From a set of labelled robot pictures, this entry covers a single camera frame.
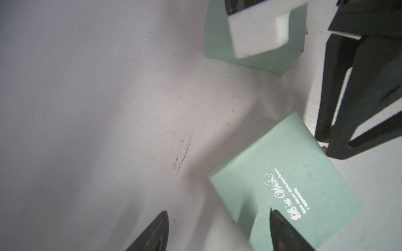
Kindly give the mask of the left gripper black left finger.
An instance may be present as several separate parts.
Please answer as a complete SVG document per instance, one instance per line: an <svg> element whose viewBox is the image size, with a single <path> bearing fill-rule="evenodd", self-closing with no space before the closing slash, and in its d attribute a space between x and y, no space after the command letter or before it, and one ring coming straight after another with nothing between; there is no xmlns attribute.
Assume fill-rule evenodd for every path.
<svg viewBox="0 0 402 251"><path fill-rule="evenodd" d="M169 217L162 211L126 251L165 251L169 237Z"/></svg>

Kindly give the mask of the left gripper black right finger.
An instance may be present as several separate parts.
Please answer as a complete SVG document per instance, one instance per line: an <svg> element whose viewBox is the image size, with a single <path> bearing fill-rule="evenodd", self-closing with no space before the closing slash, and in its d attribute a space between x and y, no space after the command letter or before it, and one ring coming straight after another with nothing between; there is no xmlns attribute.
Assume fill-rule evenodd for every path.
<svg viewBox="0 0 402 251"><path fill-rule="evenodd" d="M315 251L303 236L278 211L270 211L273 251Z"/></svg>

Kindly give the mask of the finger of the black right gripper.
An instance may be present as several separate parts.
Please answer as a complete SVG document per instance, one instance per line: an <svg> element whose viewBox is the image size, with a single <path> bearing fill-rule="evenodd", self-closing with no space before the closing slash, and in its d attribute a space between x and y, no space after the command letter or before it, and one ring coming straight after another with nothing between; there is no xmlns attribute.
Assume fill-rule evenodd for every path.
<svg viewBox="0 0 402 251"><path fill-rule="evenodd" d="M345 160L401 137L402 113L353 138L358 126L402 96L402 40L331 34L326 44L315 139Z"/></svg>

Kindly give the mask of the mint green drawer jewelry box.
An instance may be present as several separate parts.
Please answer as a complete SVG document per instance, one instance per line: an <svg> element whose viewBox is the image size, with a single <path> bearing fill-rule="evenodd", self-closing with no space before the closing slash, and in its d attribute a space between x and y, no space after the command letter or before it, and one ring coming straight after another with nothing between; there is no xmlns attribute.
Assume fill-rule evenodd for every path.
<svg viewBox="0 0 402 251"><path fill-rule="evenodd" d="M319 248L362 207L297 112L271 124L208 179L254 251L273 250L271 211Z"/></svg>

